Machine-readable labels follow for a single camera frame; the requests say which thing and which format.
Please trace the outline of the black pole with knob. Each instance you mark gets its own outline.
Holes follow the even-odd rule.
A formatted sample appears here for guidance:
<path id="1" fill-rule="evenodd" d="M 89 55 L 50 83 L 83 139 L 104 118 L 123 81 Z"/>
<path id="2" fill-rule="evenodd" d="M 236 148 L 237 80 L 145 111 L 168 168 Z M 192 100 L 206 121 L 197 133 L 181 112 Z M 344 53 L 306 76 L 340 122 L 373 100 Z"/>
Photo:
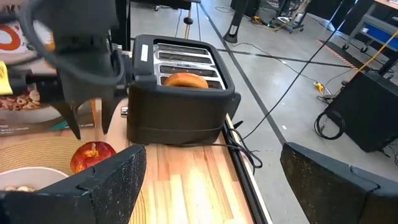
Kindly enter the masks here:
<path id="1" fill-rule="evenodd" d="M 191 25 L 193 24 L 191 9 L 188 10 L 187 16 L 183 19 L 183 22 L 185 23 L 185 32 L 184 32 L 183 38 L 189 39 L 190 28 L 191 28 Z"/>

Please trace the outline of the black four-slot toaster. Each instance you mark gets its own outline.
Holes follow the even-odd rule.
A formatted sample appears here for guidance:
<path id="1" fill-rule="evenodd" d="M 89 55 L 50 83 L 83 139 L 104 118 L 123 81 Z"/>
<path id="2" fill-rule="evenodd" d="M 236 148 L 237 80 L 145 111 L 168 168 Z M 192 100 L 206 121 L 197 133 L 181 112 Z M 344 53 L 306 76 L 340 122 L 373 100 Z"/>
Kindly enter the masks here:
<path id="1" fill-rule="evenodd" d="M 165 86 L 174 73 L 194 73 L 209 88 Z M 217 49 L 206 42 L 138 35 L 132 51 L 127 138 L 138 144 L 211 144 L 241 101 Z"/>

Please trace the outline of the round woven straw placemat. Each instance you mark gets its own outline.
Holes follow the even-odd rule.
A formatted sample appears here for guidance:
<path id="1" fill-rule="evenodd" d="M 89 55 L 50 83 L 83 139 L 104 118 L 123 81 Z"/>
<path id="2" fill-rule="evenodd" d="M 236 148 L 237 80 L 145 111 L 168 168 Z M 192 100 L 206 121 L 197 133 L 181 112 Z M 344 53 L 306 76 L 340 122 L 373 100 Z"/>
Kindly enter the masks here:
<path id="1" fill-rule="evenodd" d="M 81 145 L 83 142 L 76 139 L 50 137 L 4 146 L 0 148 L 0 173 L 23 167 L 47 167 L 70 177 L 74 175 L 70 168 L 72 155 Z M 43 189 L 31 192 L 0 190 L 0 224 L 39 224 L 44 211 L 40 207 L 45 198 L 40 192 Z"/>

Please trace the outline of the red apple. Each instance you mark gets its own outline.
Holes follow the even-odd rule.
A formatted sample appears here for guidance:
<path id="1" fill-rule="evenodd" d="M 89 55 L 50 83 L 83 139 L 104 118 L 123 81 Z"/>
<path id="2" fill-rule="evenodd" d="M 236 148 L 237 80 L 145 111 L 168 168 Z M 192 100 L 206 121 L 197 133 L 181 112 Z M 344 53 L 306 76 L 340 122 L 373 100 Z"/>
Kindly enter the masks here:
<path id="1" fill-rule="evenodd" d="M 116 151 L 106 142 L 87 142 L 80 146 L 72 155 L 70 168 L 76 174 L 115 154 Z"/>

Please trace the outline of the beige bowl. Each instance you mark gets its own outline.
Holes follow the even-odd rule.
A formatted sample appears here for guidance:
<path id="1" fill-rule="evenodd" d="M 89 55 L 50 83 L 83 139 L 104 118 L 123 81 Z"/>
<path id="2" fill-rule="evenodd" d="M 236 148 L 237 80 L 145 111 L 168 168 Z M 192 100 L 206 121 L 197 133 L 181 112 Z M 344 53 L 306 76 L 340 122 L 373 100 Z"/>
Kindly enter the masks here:
<path id="1" fill-rule="evenodd" d="M 66 179 L 68 174 L 47 167 L 23 167 L 0 173 L 1 191 L 36 191 Z"/>

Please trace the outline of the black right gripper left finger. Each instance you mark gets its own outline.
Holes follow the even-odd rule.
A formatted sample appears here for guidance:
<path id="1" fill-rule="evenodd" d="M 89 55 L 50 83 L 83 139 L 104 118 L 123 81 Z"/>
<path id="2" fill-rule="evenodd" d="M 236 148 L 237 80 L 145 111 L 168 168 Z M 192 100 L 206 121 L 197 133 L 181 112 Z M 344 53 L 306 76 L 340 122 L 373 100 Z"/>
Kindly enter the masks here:
<path id="1" fill-rule="evenodd" d="M 40 192 L 39 224 L 128 224 L 146 171 L 146 149 L 133 145 Z"/>

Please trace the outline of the black stand foot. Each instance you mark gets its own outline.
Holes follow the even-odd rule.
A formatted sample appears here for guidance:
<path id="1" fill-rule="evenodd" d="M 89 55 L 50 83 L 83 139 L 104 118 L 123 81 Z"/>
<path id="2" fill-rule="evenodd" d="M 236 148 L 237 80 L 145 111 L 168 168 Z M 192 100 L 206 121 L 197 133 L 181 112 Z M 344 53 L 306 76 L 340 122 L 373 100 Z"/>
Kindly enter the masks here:
<path id="1" fill-rule="evenodd" d="M 235 44 L 238 42 L 238 30 L 240 23 L 244 17 L 244 13 L 249 0 L 232 0 L 232 7 L 234 9 L 234 15 L 229 25 L 229 28 L 223 39 L 229 43 Z"/>

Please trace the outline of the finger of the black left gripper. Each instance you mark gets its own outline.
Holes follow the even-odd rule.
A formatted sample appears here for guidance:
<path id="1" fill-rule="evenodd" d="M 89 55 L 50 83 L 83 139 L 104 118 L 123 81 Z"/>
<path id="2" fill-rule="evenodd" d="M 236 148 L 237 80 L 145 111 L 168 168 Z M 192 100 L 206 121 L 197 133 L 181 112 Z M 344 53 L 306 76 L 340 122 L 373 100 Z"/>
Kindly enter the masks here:
<path id="1" fill-rule="evenodd" d="M 116 110 L 118 104 L 123 98 L 112 98 L 112 99 L 102 99 L 101 100 L 101 121 L 103 134 L 107 134 L 111 120 L 113 118 L 114 111 Z"/>
<path id="2" fill-rule="evenodd" d="M 68 103 L 65 102 L 52 103 L 51 106 L 55 108 L 64 118 L 64 120 L 68 123 L 69 128 L 72 130 L 75 137 L 77 139 L 81 139 L 80 126 L 75 116 L 76 111 L 74 111 L 73 108 Z"/>

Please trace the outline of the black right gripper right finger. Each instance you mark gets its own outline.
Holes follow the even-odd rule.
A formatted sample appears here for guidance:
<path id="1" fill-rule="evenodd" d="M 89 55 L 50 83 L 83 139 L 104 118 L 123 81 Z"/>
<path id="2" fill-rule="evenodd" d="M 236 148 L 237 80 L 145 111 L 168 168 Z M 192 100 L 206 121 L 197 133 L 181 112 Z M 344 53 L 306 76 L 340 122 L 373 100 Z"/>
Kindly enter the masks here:
<path id="1" fill-rule="evenodd" d="M 369 193 L 379 188 L 350 165 L 294 142 L 284 143 L 280 163 L 310 224 L 359 224 Z"/>

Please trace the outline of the black floor box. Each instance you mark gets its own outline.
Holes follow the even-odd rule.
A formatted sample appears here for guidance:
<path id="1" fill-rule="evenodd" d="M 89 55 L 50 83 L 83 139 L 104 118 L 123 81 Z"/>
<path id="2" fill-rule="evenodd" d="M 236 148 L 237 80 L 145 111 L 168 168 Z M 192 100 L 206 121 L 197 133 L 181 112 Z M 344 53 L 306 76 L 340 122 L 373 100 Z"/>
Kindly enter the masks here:
<path id="1" fill-rule="evenodd" d="M 398 85 L 377 73 L 360 73 L 326 107 L 363 151 L 381 151 L 398 139 Z"/>

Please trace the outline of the black chair base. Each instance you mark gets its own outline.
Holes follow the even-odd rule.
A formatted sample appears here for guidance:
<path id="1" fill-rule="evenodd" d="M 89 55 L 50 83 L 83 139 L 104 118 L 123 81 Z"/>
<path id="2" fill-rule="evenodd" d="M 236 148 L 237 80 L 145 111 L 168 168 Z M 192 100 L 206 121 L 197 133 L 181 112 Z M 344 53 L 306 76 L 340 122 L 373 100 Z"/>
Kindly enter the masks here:
<path id="1" fill-rule="evenodd" d="M 290 34 L 295 31 L 302 32 L 304 30 L 303 20 L 305 16 L 306 13 L 296 12 L 292 16 L 288 17 L 275 17 L 270 21 L 270 24 L 274 26 L 275 31 L 286 29 L 289 31 Z"/>

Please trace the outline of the grey cart with blue bin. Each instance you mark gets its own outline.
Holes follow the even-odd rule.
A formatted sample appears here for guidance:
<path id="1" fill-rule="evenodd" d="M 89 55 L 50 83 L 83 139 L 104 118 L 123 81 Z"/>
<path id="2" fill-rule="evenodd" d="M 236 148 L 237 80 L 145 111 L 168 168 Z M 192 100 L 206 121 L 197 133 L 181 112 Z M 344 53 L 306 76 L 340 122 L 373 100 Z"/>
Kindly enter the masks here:
<path id="1" fill-rule="evenodd" d="M 357 35 L 367 38 L 360 49 L 362 53 L 377 42 L 388 43 L 391 51 L 398 50 L 398 35 L 391 36 L 398 30 L 398 0 L 355 0 L 339 31 L 348 37 L 342 46 L 347 50 Z"/>

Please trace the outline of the bagel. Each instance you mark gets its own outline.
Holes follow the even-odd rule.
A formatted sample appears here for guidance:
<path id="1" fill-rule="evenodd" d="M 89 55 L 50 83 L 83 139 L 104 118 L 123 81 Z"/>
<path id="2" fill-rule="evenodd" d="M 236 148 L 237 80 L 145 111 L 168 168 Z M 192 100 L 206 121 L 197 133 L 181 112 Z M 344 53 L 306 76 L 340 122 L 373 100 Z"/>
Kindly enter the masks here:
<path id="1" fill-rule="evenodd" d="M 163 82 L 165 86 L 209 88 L 207 81 L 194 73 L 174 73 Z"/>

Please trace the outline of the orange cereal box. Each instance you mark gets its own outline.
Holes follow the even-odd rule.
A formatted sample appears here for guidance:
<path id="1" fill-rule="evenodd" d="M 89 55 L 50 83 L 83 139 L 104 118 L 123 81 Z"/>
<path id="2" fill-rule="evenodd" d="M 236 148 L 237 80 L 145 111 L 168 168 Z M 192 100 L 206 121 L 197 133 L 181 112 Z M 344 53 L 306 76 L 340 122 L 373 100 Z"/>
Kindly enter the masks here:
<path id="1" fill-rule="evenodd" d="M 26 39 L 19 9 L 0 4 L 0 136 L 68 129 L 60 113 L 40 100 L 36 86 L 26 83 L 29 74 L 54 75 L 57 70 Z M 95 126 L 95 102 L 80 105 L 75 116 L 80 128 Z"/>

